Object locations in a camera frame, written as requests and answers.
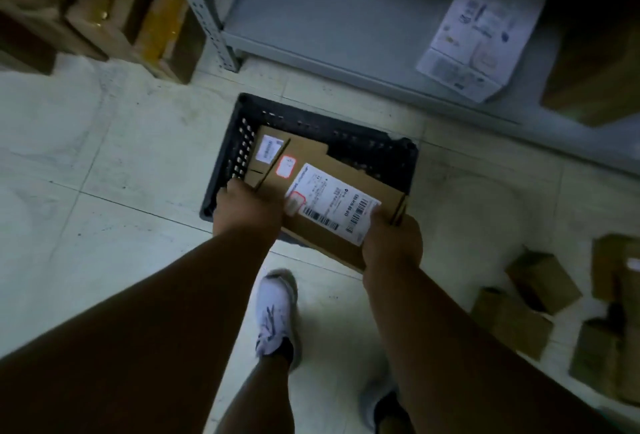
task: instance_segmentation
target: gray shelf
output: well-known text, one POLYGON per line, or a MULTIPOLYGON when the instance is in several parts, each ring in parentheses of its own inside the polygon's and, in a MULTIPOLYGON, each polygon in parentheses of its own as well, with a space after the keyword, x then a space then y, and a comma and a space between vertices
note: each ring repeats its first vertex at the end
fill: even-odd
POLYGON ((452 0, 235 0, 235 49, 640 174, 640 115, 591 129, 538 104, 564 34, 545 13, 508 87, 475 104, 415 69, 452 0))

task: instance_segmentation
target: hand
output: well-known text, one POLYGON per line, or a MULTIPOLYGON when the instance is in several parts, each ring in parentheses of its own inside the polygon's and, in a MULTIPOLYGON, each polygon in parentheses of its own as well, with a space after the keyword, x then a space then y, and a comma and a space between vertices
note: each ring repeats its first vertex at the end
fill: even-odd
POLYGON ((371 226, 362 244, 367 269, 398 265, 419 268, 422 260, 420 225, 409 215, 403 217, 400 225, 389 225, 389 221, 379 206, 373 210, 371 226))
POLYGON ((283 199, 263 199, 244 181, 233 178, 216 195, 213 236, 229 230, 259 232, 273 244, 282 226, 283 199))

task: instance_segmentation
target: shoe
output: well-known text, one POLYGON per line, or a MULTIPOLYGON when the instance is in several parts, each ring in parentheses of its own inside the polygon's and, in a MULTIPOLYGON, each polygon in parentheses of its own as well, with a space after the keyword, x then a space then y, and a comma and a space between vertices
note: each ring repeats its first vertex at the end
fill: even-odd
POLYGON ((376 430, 376 423, 374 421, 376 405, 392 392, 395 392, 397 395, 398 387, 396 381, 391 376, 391 372, 387 372, 384 377, 369 382, 360 394, 358 398, 360 418, 363 424, 372 432, 376 430))
POLYGON ((270 355, 288 338, 293 345, 293 360, 289 371, 300 363, 300 340, 296 331, 298 310, 298 286, 296 279, 286 269, 277 269, 267 274, 258 286, 256 317, 258 320, 258 341, 255 354, 258 358, 270 355))

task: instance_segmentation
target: white floor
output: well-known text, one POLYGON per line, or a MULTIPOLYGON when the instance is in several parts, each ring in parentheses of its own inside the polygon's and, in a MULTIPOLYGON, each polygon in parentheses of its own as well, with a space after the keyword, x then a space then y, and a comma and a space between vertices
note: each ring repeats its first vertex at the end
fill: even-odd
MULTIPOLYGON (((581 321, 605 311, 589 297, 591 239, 640 235, 640 181, 265 60, 222 73, 210 48, 186 87, 69 56, 50 77, 0 74, 0 355, 209 237, 198 209, 240 92, 418 142, 410 212, 422 265, 463 308, 481 286, 511 289, 504 266, 523 245, 556 253, 585 297, 555 318, 536 366, 589 404, 640 420, 567 375, 581 321)), ((276 243, 261 273, 282 267, 298 279, 303 316, 291 376, 298 430, 362 432, 356 396, 384 355, 360 276, 276 243)), ((206 431, 254 365, 255 334, 250 312, 206 431)))

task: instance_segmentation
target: black plastic crate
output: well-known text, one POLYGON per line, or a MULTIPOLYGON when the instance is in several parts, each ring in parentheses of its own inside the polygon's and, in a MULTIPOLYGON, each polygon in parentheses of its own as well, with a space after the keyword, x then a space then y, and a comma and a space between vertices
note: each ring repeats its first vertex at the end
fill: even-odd
MULTIPOLYGON (((409 193, 418 148, 408 138, 392 139, 386 133, 362 125, 256 97, 238 96, 236 107, 220 147, 200 218, 213 221, 216 195, 233 176, 244 177, 258 128, 268 125, 329 145, 327 154, 397 190, 409 193)), ((297 243, 290 237, 281 237, 297 243)))

